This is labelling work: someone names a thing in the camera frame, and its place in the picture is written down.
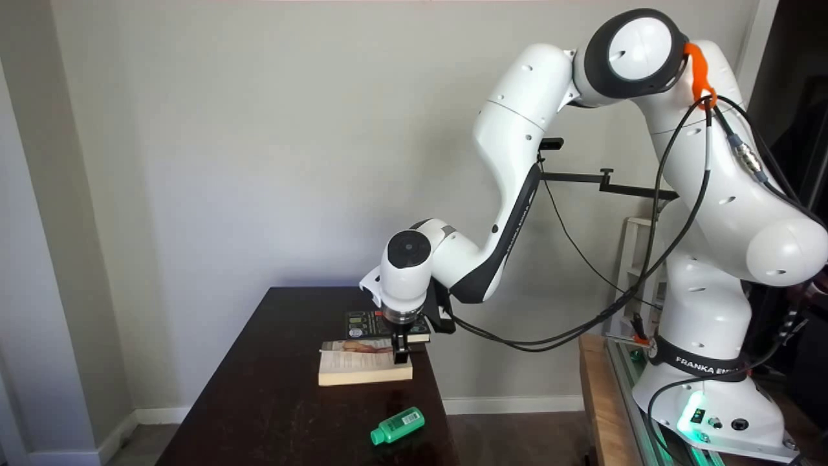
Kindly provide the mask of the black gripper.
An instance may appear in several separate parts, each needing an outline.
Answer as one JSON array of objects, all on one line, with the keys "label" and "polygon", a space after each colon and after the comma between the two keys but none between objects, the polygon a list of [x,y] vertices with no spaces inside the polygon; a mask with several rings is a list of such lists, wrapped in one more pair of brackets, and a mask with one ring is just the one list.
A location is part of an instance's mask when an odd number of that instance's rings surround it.
[{"label": "black gripper", "polygon": [[417,312],[417,313],[394,313],[383,312],[383,322],[390,331],[390,347],[394,347],[394,361],[406,364],[415,344],[417,344],[417,331],[425,335],[452,335],[455,323],[443,316],[441,312]]}]

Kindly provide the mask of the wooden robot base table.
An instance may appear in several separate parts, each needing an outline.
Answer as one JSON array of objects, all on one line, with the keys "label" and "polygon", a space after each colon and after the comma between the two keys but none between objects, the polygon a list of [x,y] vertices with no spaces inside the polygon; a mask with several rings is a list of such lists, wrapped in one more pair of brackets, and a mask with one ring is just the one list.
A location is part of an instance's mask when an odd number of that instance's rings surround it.
[{"label": "wooden robot base table", "polygon": [[599,466],[645,466],[648,445],[637,422],[639,409],[628,404],[599,335],[580,340],[580,384]]}]

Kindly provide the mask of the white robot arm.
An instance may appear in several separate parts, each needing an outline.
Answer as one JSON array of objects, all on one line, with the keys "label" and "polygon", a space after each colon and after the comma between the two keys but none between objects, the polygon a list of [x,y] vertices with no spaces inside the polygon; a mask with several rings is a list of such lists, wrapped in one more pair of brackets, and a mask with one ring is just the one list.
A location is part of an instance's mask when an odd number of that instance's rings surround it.
[{"label": "white robot arm", "polygon": [[657,154],[643,269],[668,274],[635,404],[694,449],[790,465],[798,449],[781,409],[755,390],[743,358],[751,323],[743,289],[813,281],[828,260],[826,228],[760,159],[723,49],[689,39],[654,8],[609,18],[578,53],[529,46],[474,127],[500,188],[490,239],[474,243],[443,220],[419,220],[388,242],[359,289],[397,340],[436,291],[486,301],[535,198],[546,127],[570,107],[617,102],[639,107]]}]

